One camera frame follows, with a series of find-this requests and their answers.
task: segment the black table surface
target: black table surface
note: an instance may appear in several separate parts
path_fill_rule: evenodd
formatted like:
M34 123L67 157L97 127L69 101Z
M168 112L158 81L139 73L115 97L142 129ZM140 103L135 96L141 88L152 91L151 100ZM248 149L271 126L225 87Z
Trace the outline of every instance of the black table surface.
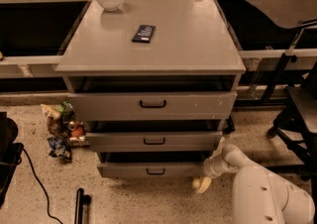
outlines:
M283 29L317 25L317 0L245 0Z

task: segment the candy wrapper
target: candy wrapper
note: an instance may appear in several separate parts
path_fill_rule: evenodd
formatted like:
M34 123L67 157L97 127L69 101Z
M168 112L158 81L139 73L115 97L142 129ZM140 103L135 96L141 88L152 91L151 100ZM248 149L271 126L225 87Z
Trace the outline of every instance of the candy wrapper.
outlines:
M71 161L71 149L67 142L67 138L62 136L48 138L51 147L50 156L54 158L63 158Z

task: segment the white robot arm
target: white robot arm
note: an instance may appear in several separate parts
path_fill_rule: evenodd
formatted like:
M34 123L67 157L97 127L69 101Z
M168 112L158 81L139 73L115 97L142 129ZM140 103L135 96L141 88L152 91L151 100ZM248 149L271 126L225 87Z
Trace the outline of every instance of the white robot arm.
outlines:
M234 145L204 162L205 178L194 180L198 192L207 189L208 178L236 172L233 183L234 224L307 224L315 214L311 196L295 184L251 161Z

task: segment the debris on floor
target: debris on floor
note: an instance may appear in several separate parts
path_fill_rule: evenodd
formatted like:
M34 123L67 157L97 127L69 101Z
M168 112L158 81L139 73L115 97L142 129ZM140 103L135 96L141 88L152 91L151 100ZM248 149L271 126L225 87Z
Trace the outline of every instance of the debris on floor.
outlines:
M50 156L71 161L72 147L86 147L86 130L81 121L76 120L71 103L63 101L56 106L41 104L42 113L48 118L48 131L53 137L49 137L51 147Z

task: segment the drawer front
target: drawer front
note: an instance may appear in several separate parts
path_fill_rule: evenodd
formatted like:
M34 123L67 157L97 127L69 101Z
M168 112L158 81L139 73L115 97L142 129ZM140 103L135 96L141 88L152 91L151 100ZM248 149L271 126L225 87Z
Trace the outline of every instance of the drawer front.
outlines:
M88 133L92 151L102 152L164 152L214 151L221 132L155 132L155 133Z
M70 94L83 121L227 119L236 92Z
M201 163L99 164L102 177L201 176Z

